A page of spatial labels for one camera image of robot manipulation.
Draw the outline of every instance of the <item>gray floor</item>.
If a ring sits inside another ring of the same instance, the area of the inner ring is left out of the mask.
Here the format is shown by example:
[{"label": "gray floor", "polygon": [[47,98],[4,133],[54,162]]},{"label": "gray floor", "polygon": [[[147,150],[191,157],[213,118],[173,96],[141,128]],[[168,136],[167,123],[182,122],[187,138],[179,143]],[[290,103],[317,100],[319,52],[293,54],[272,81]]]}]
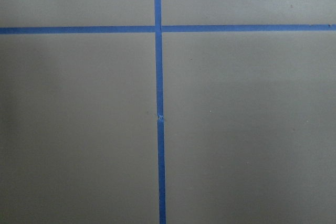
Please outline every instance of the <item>gray floor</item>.
[{"label": "gray floor", "polygon": [[[0,5],[0,28],[155,24],[154,0]],[[162,0],[163,25],[335,20],[335,0]],[[159,223],[152,29],[0,35],[0,224]],[[336,223],[335,41],[163,33],[168,224]]]}]

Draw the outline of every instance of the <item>vertical tape strip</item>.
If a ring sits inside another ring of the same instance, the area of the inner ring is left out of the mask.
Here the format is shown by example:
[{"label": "vertical tape strip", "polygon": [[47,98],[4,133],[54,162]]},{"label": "vertical tape strip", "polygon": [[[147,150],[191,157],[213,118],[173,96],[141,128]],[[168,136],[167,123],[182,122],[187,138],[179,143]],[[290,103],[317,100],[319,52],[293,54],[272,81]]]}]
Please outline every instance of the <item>vertical tape strip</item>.
[{"label": "vertical tape strip", "polygon": [[166,224],[161,0],[154,0],[154,7],[155,7],[156,103],[158,111],[157,154],[159,161],[159,212],[160,212],[160,224]]}]

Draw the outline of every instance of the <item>blue painter's tape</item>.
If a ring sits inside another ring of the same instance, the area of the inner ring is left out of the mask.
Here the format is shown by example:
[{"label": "blue painter's tape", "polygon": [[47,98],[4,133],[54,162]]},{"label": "blue painter's tape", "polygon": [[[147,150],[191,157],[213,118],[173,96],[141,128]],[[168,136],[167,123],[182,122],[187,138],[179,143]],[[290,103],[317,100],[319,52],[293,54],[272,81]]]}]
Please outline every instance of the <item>blue painter's tape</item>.
[{"label": "blue painter's tape", "polygon": [[162,31],[161,0],[154,0],[155,9],[155,59],[156,59],[156,104],[157,104],[157,139],[159,160],[159,215],[160,224],[166,224],[166,189],[164,164],[164,117],[163,117],[163,67],[162,67]]},{"label": "blue painter's tape", "polygon": [[8,27],[0,34],[153,33],[154,26]]},{"label": "blue painter's tape", "polygon": [[162,26],[162,32],[202,31],[335,31],[336,25],[194,25]]}]

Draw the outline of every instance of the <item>blue tape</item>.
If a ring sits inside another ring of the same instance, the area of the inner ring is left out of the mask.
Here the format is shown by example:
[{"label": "blue tape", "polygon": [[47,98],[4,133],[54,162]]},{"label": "blue tape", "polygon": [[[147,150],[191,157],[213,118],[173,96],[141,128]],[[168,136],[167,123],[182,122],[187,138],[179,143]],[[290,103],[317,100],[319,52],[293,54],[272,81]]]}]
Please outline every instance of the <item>blue tape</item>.
[{"label": "blue tape", "polygon": [[336,25],[190,25],[162,26],[162,32],[202,32],[202,31],[328,31],[336,30]]},{"label": "blue tape", "polygon": [[154,26],[8,27],[0,34],[153,33]]},{"label": "blue tape", "polygon": [[159,215],[160,215],[160,224],[166,224],[161,0],[154,0],[154,9],[155,9],[156,105],[158,112],[157,156],[159,166]]}]

